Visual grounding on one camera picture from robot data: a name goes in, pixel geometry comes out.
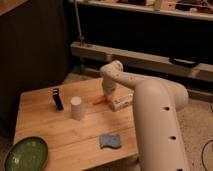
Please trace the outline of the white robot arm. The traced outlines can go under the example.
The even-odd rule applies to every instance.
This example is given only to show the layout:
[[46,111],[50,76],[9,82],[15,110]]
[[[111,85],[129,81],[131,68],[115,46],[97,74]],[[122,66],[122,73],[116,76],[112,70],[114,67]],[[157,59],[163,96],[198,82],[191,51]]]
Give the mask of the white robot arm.
[[187,89],[159,77],[123,71],[115,60],[100,68],[110,96],[119,83],[133,90],[133,119],[142,171],[190,171],[176,112],[188,103]]

